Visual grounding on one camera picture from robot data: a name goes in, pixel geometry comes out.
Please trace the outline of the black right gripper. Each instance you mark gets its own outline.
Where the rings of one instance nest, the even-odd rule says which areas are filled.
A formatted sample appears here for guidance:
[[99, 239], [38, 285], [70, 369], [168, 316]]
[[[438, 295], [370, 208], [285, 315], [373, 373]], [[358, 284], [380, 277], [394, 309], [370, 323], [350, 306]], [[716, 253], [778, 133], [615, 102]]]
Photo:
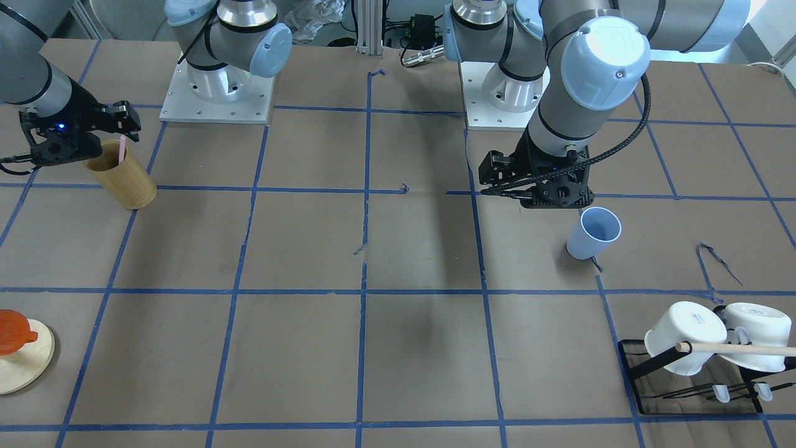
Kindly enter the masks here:
[[82, 87], [73, 87], [62, 110], [45, 116], [40, 108], [23, 107], [19, 113], [22, 131], [30, 148], [18, 156], [19, 162], [37, 167], [87, 161], [103, 152], [101, 141], [93, 131], [125, 135], [139, 142], [139, 114], [130, 102], [120, 100], [108, 106]]

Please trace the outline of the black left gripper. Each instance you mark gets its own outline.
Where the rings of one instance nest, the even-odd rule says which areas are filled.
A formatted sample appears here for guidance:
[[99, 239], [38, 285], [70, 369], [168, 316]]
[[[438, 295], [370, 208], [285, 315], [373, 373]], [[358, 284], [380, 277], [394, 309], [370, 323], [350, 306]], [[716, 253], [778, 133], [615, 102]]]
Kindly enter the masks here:
[[565, 150], [563, 157], [549, 155], [541, 151], [525, 131], [510, 156], [495, 150], [486, 154], [478, 168], [478, 179], [481, 185], [503, 187], [506, 195], [518, 199], [525, 208], [585, 208], [591, 206], [587, 167], [537, 182], [525, 190], [509, 185], [561, 171], [588, 158], [588, 146], [577, 153]]

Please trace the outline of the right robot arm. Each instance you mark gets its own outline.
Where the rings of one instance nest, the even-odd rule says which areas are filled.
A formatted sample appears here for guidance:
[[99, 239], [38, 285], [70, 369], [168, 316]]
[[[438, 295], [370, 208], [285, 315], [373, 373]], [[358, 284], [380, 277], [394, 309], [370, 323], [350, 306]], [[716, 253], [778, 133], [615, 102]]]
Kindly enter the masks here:
[[97, 102], [85, 88], [52, 65], [40, 49], [72, 6], [70, 1], [1, 3], [1, 99], [18, 108], [29, 152], [2, 159], [43, 166], [87, 161], [101, 155], [96, 131], [139, 141], [141, 121], [127, 100]]

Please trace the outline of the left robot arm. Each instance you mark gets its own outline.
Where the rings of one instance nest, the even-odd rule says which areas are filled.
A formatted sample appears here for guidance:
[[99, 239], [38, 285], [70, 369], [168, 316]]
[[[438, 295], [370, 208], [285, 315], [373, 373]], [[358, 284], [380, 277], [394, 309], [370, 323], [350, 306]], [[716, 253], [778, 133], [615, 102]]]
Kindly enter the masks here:
[[[511, 155], [491, 150], [478, 170], [483, 195], [525, 208], [585, 208], [592, 164], [630, 145], [651, 109], [651, 50], [711, 52], [738, 36], [748, 1], [454, 1], [443, 18], [446, 57], [494, 62], [519, 82], [550, 80]], [[644, 111], [625, 140], [601, 155], [588, 145], [642, 85]]]

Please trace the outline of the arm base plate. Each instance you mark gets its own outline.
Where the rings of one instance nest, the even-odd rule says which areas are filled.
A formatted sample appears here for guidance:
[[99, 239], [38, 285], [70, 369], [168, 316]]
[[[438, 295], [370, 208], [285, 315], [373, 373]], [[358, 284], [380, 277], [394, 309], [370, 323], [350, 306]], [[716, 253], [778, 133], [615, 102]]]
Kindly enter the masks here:
[[460, 63], [460, 75], [469, 130], [523, 131], [550, 82], [548, 68], [523, 82], [487, 62]]
[[203, 71], [182, 62], [172, 76], [159, 118], [202, 124], [269, 123], [274, 79], [227, 66]]

